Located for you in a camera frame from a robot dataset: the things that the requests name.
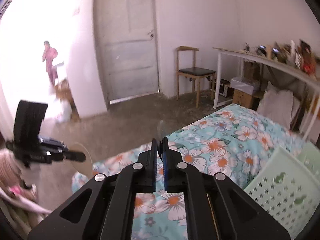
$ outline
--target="wooden chair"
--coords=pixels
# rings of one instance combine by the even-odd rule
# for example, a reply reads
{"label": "wooden chair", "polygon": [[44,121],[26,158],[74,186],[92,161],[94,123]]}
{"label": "wooden chair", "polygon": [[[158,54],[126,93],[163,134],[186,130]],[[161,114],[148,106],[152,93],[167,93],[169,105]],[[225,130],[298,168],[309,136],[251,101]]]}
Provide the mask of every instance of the wooden chair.
{"label": "wooden chair", "polygon": [[[186,51],[186,50],[192,50],[193,57],[192,57],[192,67],[191,68],[184,68],[179,69],[179,51]],[[190,78],[192,80],[192,92],[195,92],[195,84],[196,80],[198,80],[197,84],[197,101],[196,101],[196,107],[199,107],[199,95],[200,95],[200,80],[201,78],[207,78],[210,80],[210,77],[212,76],[212,91],[211,91],[211,100],[213,100],[213,88],[214,88],[214,78],[215,78],[215,71],[211,69],[205,69],[205,68],[199,68],[196,67],[196,51],[199,49],[197,48],[191,48],[186,46],[180,46],[177,48],[177,65],[176,65],[176,75],[177,75],[177,100],[179,99],[179,76],[184,76],[187,78]]]}

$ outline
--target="black metal bracket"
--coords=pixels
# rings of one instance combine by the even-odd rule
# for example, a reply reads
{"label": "black metal bracket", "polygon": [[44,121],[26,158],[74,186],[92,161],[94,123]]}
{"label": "black metal bracket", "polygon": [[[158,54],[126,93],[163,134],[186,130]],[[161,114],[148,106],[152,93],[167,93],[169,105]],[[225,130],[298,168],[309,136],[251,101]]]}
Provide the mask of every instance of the black metal bracket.
{"label": "black metal bracket", "polygon": [[189,240],[289,240],[289,233],[223,173],[210,176],[168,139],[119,174],[98,174],[31,230],[28,240],[130,240],[136,193],[156,190],[157,152],[168,193],[183,192]]}
{"label": "black metal bracket", "polygon": [[39,137],[47,107],[47,104],[21,100],[14,120],[14,140],[7,141],[6,147],[26,167],[30,163],[51,163],[64,159],[84,162],[84,153],[70,151],[63,141]]}

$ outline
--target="door panel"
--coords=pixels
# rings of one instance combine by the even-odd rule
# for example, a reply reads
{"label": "door panel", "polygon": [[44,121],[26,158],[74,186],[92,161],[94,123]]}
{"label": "door panel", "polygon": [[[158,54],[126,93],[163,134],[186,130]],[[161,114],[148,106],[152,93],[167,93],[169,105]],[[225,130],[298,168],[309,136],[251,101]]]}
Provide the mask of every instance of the door panel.
{"label": "door panel", "polygon": [[158,91],[152,0],[95,0],[97,49],[109,100]]}

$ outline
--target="plastic basket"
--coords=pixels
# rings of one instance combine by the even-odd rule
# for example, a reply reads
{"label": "plastic basket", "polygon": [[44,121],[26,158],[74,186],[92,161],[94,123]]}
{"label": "plastic basket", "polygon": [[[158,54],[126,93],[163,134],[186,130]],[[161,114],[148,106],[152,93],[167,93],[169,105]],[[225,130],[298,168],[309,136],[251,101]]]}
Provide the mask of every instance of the plastic basket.
{"label": "plastic basket", "polygon": [[298,160],[301,161],[320,181],[320,151],[311,142],[304,144],[301,153],[298,155]]}
{"label": "plastic basket", "polygon": [[278,147],[244,190],[294,239],[320,202],[320,182],[296,158]]}

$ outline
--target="floral bedspread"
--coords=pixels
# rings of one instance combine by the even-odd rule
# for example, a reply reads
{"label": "floral bedspread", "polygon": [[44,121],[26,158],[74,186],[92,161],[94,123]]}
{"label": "floral bedspread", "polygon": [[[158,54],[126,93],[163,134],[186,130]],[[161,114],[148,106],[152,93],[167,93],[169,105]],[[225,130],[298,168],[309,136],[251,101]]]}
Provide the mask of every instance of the floral bedspread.
{"label": "floral bedspread", "polygon": [[[296,134],[251,109],[231,104],[168,136],[169,146],[178,150],[185,162],[207,174],[223,172],[239,187],[252,181],[265,166],[275,147],[281,145],[294,156],[303,146]],[[96,173],[119,173],[137,161],[139,153],[150,150],[151,143],[94,164]],[[156,192],[137,194],[133,240],[187,239],[183,193],[166,193],[163,166],[158,158]],[[76,173],[72,191],[88,181]]]}

